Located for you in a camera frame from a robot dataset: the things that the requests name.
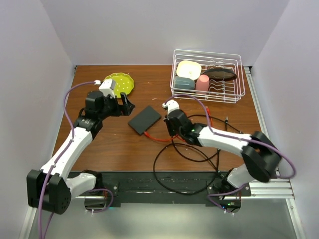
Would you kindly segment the black network switch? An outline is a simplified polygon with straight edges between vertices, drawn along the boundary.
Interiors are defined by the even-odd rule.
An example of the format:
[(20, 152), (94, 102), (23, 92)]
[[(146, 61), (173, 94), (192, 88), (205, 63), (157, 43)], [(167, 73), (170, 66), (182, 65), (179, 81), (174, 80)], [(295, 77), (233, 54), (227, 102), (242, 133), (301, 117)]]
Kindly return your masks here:
[(161, 119), (160, 113), (158, 113), (153, 107), (147, 106), (135, 117), (133, 117), (128, 125), (138, 134), (142, 135), (148, 129), (150, 129), (155, 123)]

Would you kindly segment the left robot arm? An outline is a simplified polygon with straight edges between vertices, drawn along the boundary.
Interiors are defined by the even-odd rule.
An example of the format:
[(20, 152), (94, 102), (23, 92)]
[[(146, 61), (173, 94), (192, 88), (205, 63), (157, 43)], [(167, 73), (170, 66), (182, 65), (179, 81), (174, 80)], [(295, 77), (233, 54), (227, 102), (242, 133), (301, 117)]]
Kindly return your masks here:
[(129, 116), (133, 111), (135, 105), (127, 95), (121, 92), (120, 97), (121, 104), (116, 97), (105, 96), (101, 91), (87, 94), (85, 107), (80, 110), (65, 142), (41, 169), (28, 173), (29, 206), (61, 215), (74, 198), (86, 192), (99, 195), (103, 191), (103, 178), (99, 172), (84, 170), (74, 178), (68, 176), (81, 153), (102, 129), (103, 120)]

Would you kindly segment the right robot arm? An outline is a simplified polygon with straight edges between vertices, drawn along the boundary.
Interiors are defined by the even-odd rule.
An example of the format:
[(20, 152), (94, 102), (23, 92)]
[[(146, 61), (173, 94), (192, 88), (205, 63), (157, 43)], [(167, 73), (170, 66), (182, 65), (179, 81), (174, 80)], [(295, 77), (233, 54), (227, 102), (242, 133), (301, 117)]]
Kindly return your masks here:
[(193, 123), (182, 110), (173, 110), (164, 117), (168, 133), (178, 135), (186, 143), (199, 147), (213, 147), (243, 158), (244, 164), (234, 168), (222, 183), (222, 190), (232, 196), (240, 187), (257, 180), (268, 183), (275, 174), (281, 157), (262, 132), (254, 135), (210, 129), (203, 123)]

